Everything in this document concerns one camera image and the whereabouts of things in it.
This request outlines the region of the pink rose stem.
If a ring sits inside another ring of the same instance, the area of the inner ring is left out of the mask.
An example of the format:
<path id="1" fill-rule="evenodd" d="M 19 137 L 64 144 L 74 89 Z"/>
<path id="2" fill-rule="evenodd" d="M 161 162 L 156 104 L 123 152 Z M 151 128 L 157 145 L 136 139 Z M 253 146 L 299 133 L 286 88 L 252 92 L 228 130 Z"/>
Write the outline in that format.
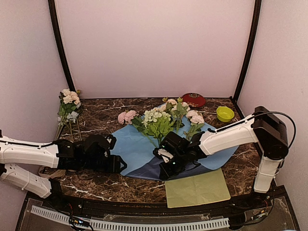
<path id="1" fill-rule="evenodd" d="M 186 114 L 186 117 L 191 122 L 191 125 L 188 132 L 184 132 L 184 134 L 186 136 L 186 139 L 190 140 L 193 137 L 193 135 L 201 131 L 201 128 L 204 126 L 205 121 L 202 114 L 196 110 L 190 110 Z"/>
<path id="2" fill-rule="evenodd" d="M 118 123 L 142 126 L 142 118 L 135 110 L 124 111 L 118 115 Z"/>

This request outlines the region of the cream ribbon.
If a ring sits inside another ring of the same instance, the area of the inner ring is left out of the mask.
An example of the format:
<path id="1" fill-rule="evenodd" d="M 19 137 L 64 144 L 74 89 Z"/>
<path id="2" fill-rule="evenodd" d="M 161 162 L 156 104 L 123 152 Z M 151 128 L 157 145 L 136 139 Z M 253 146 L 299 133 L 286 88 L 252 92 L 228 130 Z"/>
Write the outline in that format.
<path id="1" fill-rule="evenodd" d="M 38 172 L 38 175 L 43 178 L 55 179 L 63 177 L 66 173 L 66 170 L 50 167 L 40 167 Z"/>

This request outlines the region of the cream rose stem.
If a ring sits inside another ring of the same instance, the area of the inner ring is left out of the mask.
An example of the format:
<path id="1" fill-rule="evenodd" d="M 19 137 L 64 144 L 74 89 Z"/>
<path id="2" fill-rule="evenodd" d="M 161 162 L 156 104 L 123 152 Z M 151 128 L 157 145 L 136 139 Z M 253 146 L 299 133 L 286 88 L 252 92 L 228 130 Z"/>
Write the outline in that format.
<path id="1" fill-rule="evenodd" d="M 159 109 L 172 116 L 174 121 L 173 127 L 175 127 L 176 133 L 178 133 L 179 129 L 183 127 L 182 118 L 190 111 L 190 107 L 181 97 L 178 97 L 176 100 L 165 97 L 162 101 L 164 104 Z"/>

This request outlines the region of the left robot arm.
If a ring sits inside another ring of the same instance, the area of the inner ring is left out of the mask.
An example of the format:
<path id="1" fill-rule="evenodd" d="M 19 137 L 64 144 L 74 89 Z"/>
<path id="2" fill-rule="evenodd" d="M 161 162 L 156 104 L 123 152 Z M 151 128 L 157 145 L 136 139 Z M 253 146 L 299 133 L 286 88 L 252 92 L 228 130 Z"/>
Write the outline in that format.
<path id="1" fill-rule="evenodd" d="M 103 173 L 120 173 L 127 168 L 118 155 L 112 155 L 116 138 L 113 135 L 91 135 L 84 141 L 60 139 L 50 143 L 27 142 L 0 138 L 0 180 L 30 191 L 58 210 L 68 206 L 57 181 L 35 175 L 20 164 L 45 166 L 60 170 L 90 169 Z"/>

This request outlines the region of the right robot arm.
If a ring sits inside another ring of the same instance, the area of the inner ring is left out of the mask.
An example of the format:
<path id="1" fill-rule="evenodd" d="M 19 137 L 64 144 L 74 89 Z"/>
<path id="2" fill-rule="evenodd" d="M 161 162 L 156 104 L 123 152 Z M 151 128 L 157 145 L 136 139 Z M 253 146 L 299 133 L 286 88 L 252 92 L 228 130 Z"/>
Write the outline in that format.
<path id="1" fill-rule="evenodd" d="M 185 170 L 188 163 L 206 158 L 222 150 L 247 143 L 259 143 L 263 155 L 254 181 L 253 192 L 246 197 L 250 209 L 264 201 L 273 178 L 283 165 L 293 142 L 288 141 L 287 128 L 277 115 L 263 106 L 238 122 L 197 132 L 190 140 L 169 132 L 153 153 L 160 163 L 160 180 L 168 180 Z"/>

